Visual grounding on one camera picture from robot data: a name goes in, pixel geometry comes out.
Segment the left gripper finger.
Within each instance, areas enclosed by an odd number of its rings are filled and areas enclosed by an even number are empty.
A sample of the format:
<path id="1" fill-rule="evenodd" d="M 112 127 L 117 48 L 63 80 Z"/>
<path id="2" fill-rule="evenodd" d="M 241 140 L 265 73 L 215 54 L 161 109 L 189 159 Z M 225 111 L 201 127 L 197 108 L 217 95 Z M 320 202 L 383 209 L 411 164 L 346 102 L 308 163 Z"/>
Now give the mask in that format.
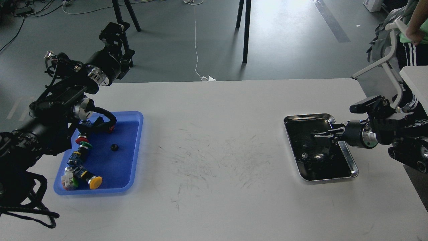
<path id="1" fill-rule="evenodd" d="M 99 40 L 105 44 L 101 51 L 109 52 L 110 54 L 121 54 L 122 46 L 124 46 L 124 53 L 130 54 L 130 48 L 127 43 L 126 36 L 126 30 L 129 27 L 130 23 L 127 22 L 109 22 L 99 35 Z"/>

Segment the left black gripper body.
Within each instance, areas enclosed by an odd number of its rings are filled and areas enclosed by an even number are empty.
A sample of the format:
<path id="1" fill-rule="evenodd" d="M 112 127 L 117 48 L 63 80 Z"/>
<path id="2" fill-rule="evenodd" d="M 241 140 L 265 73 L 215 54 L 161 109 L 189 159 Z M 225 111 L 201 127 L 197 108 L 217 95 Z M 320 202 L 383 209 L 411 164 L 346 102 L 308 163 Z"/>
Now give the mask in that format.
<path id="1" fill-rule="evenodd" d="M 84 64 L 84 70 L 97 86 L 110 86 L 115 79 L 122 79 L 128 73 L 133 66 L 131 62 L 134 54 L 134 50 L 128 50 L 124 55 L 119 51 L 115 57 L 113 51 L 104 47 Z"/>

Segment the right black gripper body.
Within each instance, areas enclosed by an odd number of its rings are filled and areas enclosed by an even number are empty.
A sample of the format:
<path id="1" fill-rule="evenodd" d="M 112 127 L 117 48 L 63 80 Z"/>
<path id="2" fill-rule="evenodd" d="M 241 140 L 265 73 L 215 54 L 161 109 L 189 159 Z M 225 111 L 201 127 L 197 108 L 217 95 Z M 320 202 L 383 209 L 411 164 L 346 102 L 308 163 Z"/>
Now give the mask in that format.
<path id="1" fill-rule="evenodd" d="M 379 141 L 376 133 L 372 131 L 369 122 L 365 120 L 350 120 L 344 127 L 341 140 L 352 147 L 373 149 Z"/>

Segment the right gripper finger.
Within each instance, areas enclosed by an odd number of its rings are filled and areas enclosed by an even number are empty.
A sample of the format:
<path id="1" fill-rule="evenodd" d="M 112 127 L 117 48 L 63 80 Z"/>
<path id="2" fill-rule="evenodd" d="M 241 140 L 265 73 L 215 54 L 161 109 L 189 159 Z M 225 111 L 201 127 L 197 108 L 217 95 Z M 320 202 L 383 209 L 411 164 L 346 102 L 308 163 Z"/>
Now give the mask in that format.
<path id="1" fill-rule="evenodd" d="M 314 155 L 317 161 L 343 160 L 344 154 L 338 142 L 327 139 L 315 139 L 315 143 L 321 147 L 319 154 Z"/>
<path id="2" fill-rule="evenodd" d="M 312 132 L 311 133 L 311 137 L 312 138 L 328 138 L 331 141 L 342 141 L 341 136 L 344 134 L 345 131 L 345 124 L 338 124 L 338 123 L 333 123 L 332 124 L 332 129 L 331 130 L 327 130 L 325 132 Z"/>

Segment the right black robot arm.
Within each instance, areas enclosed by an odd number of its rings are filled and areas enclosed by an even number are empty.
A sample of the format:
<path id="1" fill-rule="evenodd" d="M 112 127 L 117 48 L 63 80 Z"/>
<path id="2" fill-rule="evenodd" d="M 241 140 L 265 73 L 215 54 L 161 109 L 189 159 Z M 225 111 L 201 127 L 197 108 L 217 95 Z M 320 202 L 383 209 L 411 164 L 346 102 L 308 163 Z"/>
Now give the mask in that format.
<path id="1" fill-rule="evenodd" d="M 378 95 L 361 100 L 349 108 L 351 113 L 367 113 L 367 119 L 353 119 L 346 124 L 334 123 L 331 130 L 311 133 L 321 146 L 344 141 L 352 147 L 372 149 L 389 145 L 388 154 L 421 173 L 427 173 L 427 120 L 413 113 L 399 113 L 389 100 Z"/>

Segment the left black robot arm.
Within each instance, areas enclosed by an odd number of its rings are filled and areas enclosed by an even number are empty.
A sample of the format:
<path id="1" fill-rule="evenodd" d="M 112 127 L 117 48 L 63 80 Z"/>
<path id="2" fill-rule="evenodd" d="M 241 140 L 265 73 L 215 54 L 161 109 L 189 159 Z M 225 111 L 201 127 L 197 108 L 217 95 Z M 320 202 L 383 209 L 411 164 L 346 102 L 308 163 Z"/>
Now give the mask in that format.
<path id="1" fill-rule="evenodd" d="M 47 179 L 28 171 L 42 155 L 57 155 L 72 147 L 75 130 L 83 135 L 79 149 L 72 154 L 70 168 L 63 177 L 65 188 L 77 185 L 76 177 L 86 181 L 90 189 L 98 188 L 102 178 L 92 174 L 81 164 L 90 144 L 87 136 L 94 132 L 111 132 L 116 117 L 96 107 L 86 96 L 96 94 L 99 86 L 110 86 L 130 70 L 134 50 L 122 45 L 127 39 L 127 22 L 110 22 L 99 35 L 105 44 L 84 64 L 71 60 L 65 53 L 47 52 L 45 59 L 52 65 L 46 73 L 52 77 L 50 85 L 29 105 L 31 120 L 21 128 L 1 133 L 1 214 L 32 220 L 18 212 L 46 215 L 50 224 L 36 220 L 43 226 L 55 228 L 58 213 L 51 212 L 42 199 Z"/>

